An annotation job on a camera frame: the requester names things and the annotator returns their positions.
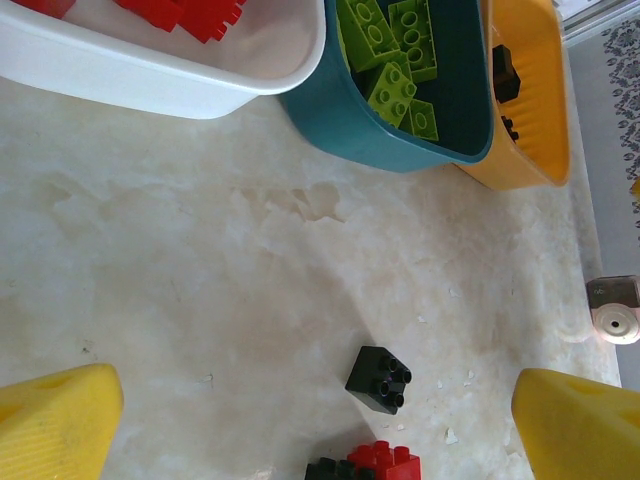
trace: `lego duplo brick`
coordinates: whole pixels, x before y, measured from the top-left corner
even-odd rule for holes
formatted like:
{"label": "lego duplo brick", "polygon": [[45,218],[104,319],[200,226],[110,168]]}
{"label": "lego duplo brick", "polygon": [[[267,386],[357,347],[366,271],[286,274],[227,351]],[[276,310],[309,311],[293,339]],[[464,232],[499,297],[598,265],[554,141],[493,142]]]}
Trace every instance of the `lego duplo brick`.
{"label": "lego duplo brick", "polygon": [[500,103],[518,98],[520,77],[513,66],[511,50],[504,45],[493,48],[493,91]]}
{"label": "lego duplo brick", "polygon": [[396,53],[391,60],[390,63],[393,64],[394,67],[398,68],[402,74],[411,80],[411,65],[409,65],[409,57],[406,52],[402,50]]}
{"label": "lego duplo brick", "polygon": [[412,455],[409,448],[389,448],[389,442],[377,441],[373,445],[360,445],[347,460],[362,469],[375,471],[376,480],[420,480],[420,457]]}
{"label": "lego duplo brick", "polygon": [[317,463],[307,465],[304,480],[375,480],[375,471],[360,468],[348,460],[336,462],[331,458],[322,457]]}
{"label": "lego duplo brick", "polygon": [[513,129],[513,120],[505,117],[504,115],[502,115],[501,118],[504,128],[507,129],[507,133],[511,137],[511,140],[513,140],[514,142],[518,140],[520,138],[520,134]]}
{"label": "lego duplo brick", "polygon": [[415,94],[413,82],[394,63],[387,63],[372,79],[366,99],[380,118],[398,127]]}
{"label": "lego duplo brick", "polygon": [[372,410],[395,415],[404,405],[411,379],[409,368],[386,348],[364,346],[345,388]]}
{"label": "lego duplo brick", "polygon": [[437,142],[438,127],[433,105],[420,100],[411,100],[409,111],[404,116],[400,129],[416,137]]}
{"label": "lego duplo brick", "polygon": [[189,0],[178,22],[202,43],[211,38],[222,40],[227,24],[235,25],[242,15],[241,5],[246,0]]}
{"label": "lego duplo brick", "polygon": [[50,17],[62,18],[76,3],[76,0],[13,0],[18,5],[27,7]]}
{"label": "lego duplo brick", "polygon": [[341,0],[337,10],[347,57],[356,72],[375,68],[400,50],[376,0]]}
{"label": "lego duplo brick", "polygon": [[407,53],[414,83],[433,80],[438,64],[426,0],[404,0],[389,5],[391,30],[400,48]]}
{"label": "lego duplo brick", "polygon": [[115,2],[144,18],[154,27],[171,32],[182,17],[187,0],[115,0]]}

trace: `yellow plastic bin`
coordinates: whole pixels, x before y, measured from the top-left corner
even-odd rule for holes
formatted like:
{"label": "yellow plastic bin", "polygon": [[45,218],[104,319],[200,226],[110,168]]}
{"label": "yellow plastic bin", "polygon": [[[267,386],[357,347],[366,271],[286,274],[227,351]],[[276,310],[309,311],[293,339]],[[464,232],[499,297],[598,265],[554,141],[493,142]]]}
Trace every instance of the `yellow plastic bin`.
{"label": "yellow plastic bin", "polygon": [[[493,190],[534,185],[562,186],[569,178],[569,135],[564,88],[562,38],[551,0],[485,0],[492,48],[505,45],[521,79],[518,98],[494,98],[493,144],[475,165],[458,165]],[[502,123],[513,120],[520,138],[511,140]]]}

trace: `plastic storage bin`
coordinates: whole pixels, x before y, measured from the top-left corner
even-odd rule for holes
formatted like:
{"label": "plastic storage bin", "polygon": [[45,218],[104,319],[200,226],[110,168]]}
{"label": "plastic storage bin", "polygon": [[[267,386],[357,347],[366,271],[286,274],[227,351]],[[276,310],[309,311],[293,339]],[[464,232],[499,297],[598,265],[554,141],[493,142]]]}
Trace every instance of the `plastic storage bin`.
{"label": "plastic storage bin", "polygon": [[[379,1],[383,11],[390,2]],[[438,78],[418,84],[433,103],[440,141],[431,143],[384,122],[345,65],[336,0],[326,0],[327,44],[315,72],[281,96],[302,135],[328,153],[394,172],[449,162],[474,164],[491,146],[493,118],[480,9],[476,0],[430,0]]]}
{"label": "plastic storage bin", "polygon": [[[494,99],[495,133],[487,158],[459,166],[494,190],[562,186],[569,178],[569,138],[562,38],[551,0],[486,0],[483,8],[492,24],[490,47],[511,50],[522,84],[515,100]],[[501,115],[513,120],[520,134],[516,143]]]}
{"label": "plastic storage bin", "polygon": [[77,0],[64,20],[0,0],[0,76],[179,117],[220,117],[295,87],[324,40],[322,0],[251,0],[225,38],[206,45],[112,0]]}

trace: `teal plastic bin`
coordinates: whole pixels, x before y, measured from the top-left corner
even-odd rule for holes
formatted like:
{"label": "teal plastic bin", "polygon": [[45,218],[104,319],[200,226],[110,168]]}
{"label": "teal plastic bin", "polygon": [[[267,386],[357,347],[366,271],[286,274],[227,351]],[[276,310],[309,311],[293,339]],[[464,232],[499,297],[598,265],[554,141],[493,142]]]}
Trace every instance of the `teal plastic bin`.
{"label": "teal plastic bin", "polygon": [[[431,143],[382,120],[358,90],[338,39],[336,1],[325,0],[327,43],[315,72],[281,95],[300,133],[317,148],[393,172],[445,163],[471,165],[489,152],[493,109],[482,17],[476,0],[431,0],[438,77],[415,98],[434,106],[440,140]],[[384,12],[392,1],[378,2]]]}

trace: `red duplo brick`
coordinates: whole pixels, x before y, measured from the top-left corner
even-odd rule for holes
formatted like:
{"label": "red duplo brick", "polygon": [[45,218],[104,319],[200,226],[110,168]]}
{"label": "red duplo brick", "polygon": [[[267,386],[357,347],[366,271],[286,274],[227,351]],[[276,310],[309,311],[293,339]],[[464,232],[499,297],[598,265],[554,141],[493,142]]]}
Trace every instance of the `red duplo brick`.
{"label": "red duplo brick", "polygon": [[240,5],[246,0],[189,0],[180,26],[202,43],[222,40],[227,24],[235,25],[242,15]]}
{"label": "red duplo brick", "polygon": [[13,0],[23,7],[36,12],[44,13],[50,17],[62,18],[69,11],[76,0]]}
{"label": "red duplo brick", "polygon": [[347,460],[355,463],[357,470],[375,470],[376,480],[421,480],[420,457],[411,455],[407,447],[391,450],[389,442],[360,445]]}
{"label": "red duplo brick", "polygon": [[184,14],[190,0],[115,0],[122,8],[131,10],[154,27],[172,31]]}

